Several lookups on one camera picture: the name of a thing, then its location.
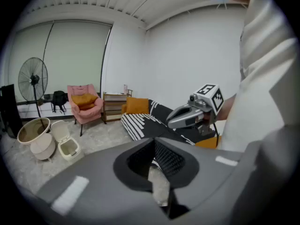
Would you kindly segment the orange square pillow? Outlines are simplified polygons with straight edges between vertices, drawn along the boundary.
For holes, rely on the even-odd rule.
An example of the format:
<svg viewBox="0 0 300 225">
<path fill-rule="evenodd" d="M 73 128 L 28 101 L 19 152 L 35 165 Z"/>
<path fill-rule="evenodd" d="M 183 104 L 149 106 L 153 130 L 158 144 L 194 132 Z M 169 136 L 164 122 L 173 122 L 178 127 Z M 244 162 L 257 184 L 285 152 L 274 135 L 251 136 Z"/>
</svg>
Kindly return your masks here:
<svg viewBox="0 0 300 225">
<path fill-rule="evenodd" d="M 127 98 L 127 114 L 149 114 L 149 100 L 147 98 Z"/>
</svg>

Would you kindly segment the wooden shelf cart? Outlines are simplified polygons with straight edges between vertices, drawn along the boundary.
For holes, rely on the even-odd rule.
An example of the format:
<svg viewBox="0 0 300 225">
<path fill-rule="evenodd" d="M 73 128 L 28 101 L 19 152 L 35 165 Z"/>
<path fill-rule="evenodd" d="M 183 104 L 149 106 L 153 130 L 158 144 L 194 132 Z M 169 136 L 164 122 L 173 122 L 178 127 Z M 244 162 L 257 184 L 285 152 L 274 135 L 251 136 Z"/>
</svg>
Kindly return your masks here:
<svg viewBox="0 0 300 225">
<path fill-rule="evenodd" d="M 132 90 L 127 90 L 126 93 L 103 92 L 102 99 L 104 105 L 102 120 L 105 124 L 121 119 L 122 106 L 126 104 L 128 97 L 132 97 L 132 92 Z"/>
</svg>

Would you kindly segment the person's white shirt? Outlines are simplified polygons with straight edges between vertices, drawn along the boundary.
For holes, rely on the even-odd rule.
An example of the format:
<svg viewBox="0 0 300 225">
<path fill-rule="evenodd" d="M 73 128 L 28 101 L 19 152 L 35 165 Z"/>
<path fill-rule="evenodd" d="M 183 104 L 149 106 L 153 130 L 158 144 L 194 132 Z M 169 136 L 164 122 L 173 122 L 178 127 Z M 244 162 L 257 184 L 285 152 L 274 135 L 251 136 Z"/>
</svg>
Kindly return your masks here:
<svg viewBox="0 0 300 225">
<path fill-rule="evenodd" d="M 300 43 L 274 0 L 250 0 L 240 40 L 241 82 L 218 145 L 245 151 L 300 124 Z"/>
</svg>

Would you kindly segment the cream round glass-top side table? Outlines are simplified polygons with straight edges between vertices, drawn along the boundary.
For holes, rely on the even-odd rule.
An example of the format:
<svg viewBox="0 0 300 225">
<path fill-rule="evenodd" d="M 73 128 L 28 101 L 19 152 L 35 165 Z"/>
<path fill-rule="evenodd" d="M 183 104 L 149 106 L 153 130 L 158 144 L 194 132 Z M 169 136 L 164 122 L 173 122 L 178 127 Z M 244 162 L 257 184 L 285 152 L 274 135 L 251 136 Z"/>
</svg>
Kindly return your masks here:
<svg viewBox="0 0 300 225">
<path fill-rule="evenodd" d="M 38 160 L 51 160 L 56 150 L 55 140 L 50 134 L 50 126 L 48 118 L 36 118 L 27 122 L 18 132 L 18 142 L 29 145 L 30 151 Z"/>
</svg>

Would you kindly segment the person's right forearm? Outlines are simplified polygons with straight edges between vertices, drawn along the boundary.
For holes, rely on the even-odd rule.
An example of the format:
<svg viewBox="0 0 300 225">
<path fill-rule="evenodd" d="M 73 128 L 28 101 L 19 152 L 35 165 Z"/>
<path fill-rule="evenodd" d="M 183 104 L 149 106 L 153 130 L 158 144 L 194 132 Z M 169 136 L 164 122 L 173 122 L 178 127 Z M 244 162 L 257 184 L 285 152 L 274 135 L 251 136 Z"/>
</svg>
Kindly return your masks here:
<svg viewBox="0 0 300 225">
<path fill-rule="evenodd" d="M 230 110 L 234 104 L 234 101 L 235 101 L 235 97 L 236 95 L 233 95 L 232 97 L 230 97 L 229 99 L 227 99 L 221 110 L 219 111 L 217 117 L 216 117 L 216 120 L 217 121 L 223 121 L 223 120 L 227 120 L 228 116 L 229 116 L 229 113 L 230 113 Z"/>
</svg>

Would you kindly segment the white roller blind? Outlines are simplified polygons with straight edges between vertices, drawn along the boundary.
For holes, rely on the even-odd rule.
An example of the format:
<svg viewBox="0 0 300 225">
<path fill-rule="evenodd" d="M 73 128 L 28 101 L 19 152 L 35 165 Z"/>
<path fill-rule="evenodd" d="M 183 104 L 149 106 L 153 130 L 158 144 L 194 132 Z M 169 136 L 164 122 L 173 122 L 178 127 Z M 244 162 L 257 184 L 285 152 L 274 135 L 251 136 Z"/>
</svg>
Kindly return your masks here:
<svg viewBox="0 0 300 225">
<path fill-rule="evenodd" d="M 110 27 L 91 22 L 54 24 L 44 63 L 48 72 L 47 94 L 66 92 L 69 85 L 93 84 L 100 91 L 105 43 Z"/>
<path fill-rule="evenodd" d="M 16 101 L 34 100 L 29 83 L 32 74 L 45 77 L 41 62 L 45 62 L 45 47 L 52 24 L 43 24 L 17 32 L 8 64 L 8 84 L 14 85 Z"/>
</svg>

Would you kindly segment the black cabinet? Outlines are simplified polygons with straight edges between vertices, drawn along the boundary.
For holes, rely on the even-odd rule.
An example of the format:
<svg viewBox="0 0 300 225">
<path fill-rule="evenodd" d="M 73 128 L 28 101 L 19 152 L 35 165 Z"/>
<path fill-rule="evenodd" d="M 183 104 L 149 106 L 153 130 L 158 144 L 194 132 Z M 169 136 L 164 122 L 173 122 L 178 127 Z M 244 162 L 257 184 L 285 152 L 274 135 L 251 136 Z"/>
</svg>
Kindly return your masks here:
<svg viewBox="0 0 300 225">
<path fill-rule="evenodd" d="M 6 132 L 11 130 L 10 137 L 16 139 L 23 124 L 17 109 L 13 84 L 0 88 L 0 115 L 4 123 L 4 130 Z"/>
</svg>

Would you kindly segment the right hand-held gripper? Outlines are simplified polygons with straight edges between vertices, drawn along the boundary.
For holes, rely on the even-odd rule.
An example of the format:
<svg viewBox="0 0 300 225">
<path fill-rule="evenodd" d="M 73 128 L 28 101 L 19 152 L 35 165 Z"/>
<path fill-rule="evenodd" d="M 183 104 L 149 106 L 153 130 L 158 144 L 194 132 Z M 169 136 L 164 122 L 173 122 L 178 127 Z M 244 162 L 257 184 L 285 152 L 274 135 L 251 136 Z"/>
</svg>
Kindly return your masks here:
<svg viewBox="0 0 300 225">
<path fill-rule="evenodd" d="M 167 117 L 171 129 L 196 128 L 200 134 L 209 133 L 224 104 L 223 94 L 217 84 L 205 84 L 194 91 L 185 105 L 173 110 Z"/>
</svg>

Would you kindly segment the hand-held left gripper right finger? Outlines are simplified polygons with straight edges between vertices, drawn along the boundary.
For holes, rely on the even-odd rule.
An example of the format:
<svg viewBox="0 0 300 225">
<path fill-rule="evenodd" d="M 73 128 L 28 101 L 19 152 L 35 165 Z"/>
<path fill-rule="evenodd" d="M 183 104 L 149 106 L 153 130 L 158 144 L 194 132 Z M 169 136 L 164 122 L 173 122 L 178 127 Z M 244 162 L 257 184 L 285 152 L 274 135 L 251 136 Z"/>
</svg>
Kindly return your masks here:
<svg viewBox="0 0 300 225">
<path fill-rule="evenodd" d="M 199 172 L 196 158 L 161 138 L 156 138 L 154 143 L 155 161 L 170 182 L 171 188 L 188 186 Z"/>
</svg>

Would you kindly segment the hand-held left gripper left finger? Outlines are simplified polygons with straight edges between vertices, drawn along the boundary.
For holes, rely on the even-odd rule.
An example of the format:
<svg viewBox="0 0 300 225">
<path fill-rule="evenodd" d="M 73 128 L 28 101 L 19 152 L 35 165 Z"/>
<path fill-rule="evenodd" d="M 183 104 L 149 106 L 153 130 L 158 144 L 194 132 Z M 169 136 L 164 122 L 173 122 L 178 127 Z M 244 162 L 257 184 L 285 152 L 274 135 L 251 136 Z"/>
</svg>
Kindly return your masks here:
<svg viewBox="0 0 300 225">
<path fill-rule="evenodd" d="M 154 139 L 140 140 L 139 143 L 121 153 L 113 163 L 116 177 L 126 187 L 135 191 L 151 192 L 148 181 L 150 165 L 155 156 Z"/>
</svg>

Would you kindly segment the black white striped blanket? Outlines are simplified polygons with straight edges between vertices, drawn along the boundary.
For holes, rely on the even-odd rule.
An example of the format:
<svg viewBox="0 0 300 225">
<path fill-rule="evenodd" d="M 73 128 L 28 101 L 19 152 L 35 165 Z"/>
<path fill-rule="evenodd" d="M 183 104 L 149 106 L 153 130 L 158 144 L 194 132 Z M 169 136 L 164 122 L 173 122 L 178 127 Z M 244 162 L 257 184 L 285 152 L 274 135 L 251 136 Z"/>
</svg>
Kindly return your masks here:
<svg viewBox="0 0 300 225">
<path fill-rule="evenodd" d="M 193 128 L 170 129 L 165 124 L 166 118 L 172 109 L 161 105 L 151 99 L 149 102 L 148 114 L 129 114 L 127 105 L 122 106 L 121 123 L 132 140 L 137 141 L 143 138 L 164 137 L 189 145 L 196 145 L 206 139 L 215 137 L 215 131 L 210 129 L 207 135 L 201 135 Z"/>
</svg>

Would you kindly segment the black backpack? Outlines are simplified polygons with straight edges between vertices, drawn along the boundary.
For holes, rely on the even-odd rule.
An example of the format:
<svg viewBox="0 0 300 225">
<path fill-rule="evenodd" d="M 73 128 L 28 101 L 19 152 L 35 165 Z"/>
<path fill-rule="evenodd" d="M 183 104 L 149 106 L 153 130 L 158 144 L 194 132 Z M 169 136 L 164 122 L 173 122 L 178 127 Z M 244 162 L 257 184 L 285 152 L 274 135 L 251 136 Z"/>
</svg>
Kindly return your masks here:
<svg viewBox="0 0 300 225">
<path fill-rule="evenodd" d="M 68 97 L 65 92 L 59 90 L 55 91 L 53 93 L 52 101 L 51 101 L 51 107 L 52 107 L 52 112 L 56 112 L 56 106 L 60 108 L 60 112 L 65 114 L 66 108 L 65 108 L 65 103 L 68 101 Z"/>
</svg>

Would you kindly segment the white window ledge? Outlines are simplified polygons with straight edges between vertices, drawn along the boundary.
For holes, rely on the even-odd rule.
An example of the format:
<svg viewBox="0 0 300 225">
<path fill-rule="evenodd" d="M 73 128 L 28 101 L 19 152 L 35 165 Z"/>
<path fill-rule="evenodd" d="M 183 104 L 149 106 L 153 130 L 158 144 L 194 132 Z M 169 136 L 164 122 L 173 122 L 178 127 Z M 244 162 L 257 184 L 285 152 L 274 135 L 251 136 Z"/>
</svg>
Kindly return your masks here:
<svg viewBox="0 0 300 225">
<path fill-rule="evenodd" d="M 51 120 L 70 119 L 74 117 L 71 111 L 71 105 L 68 101 L 64 104 L 63 109 L 64 112 L 60 110 L 59 106 L 56 106 L 53 112 L 53 104 L 51 101 L 45 101 L 38 106 L 36 106 L 35 101 L 17 103 L 19 116 L 24 121 L 39 118 L 38 114 L 40 114 L 41 117 L 47 117 Z"/>
</svg>

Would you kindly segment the black standing fan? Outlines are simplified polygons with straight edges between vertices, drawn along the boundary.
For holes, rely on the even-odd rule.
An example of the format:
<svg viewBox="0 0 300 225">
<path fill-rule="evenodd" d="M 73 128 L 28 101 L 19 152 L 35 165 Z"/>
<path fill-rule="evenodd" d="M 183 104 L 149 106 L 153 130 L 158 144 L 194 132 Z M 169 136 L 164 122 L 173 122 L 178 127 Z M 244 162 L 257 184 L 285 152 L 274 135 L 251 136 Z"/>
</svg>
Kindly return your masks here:
<svg viewBox="0 0 300 225">
<path fill-rule="evenodd" d="M 39 118 L 41 114 L 38 101 L 43 98 L 47 84 L 48 72 L 45 63 L 38 57 L 27 59 L 19 71 L 18 87 L 27 102 L 35 102 Z"/>
</svg>

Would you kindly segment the small white pedal bin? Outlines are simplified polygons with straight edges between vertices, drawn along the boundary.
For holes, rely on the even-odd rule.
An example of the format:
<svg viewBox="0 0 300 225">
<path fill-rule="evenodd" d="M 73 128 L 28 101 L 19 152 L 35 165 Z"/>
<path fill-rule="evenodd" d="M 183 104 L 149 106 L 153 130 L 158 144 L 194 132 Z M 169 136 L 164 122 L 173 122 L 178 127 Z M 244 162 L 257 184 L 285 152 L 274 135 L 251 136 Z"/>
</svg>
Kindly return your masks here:
<svg viewBox="0 0 300 225">
<path fill-rule="evenodd" d="M 70 164 L 84 157 L 79 143 L 70 135 L 65 121 L 59 120 L 54 122 L 51 125 L 51 133 L 58 144 L 60 154 Z"/>
</svg>

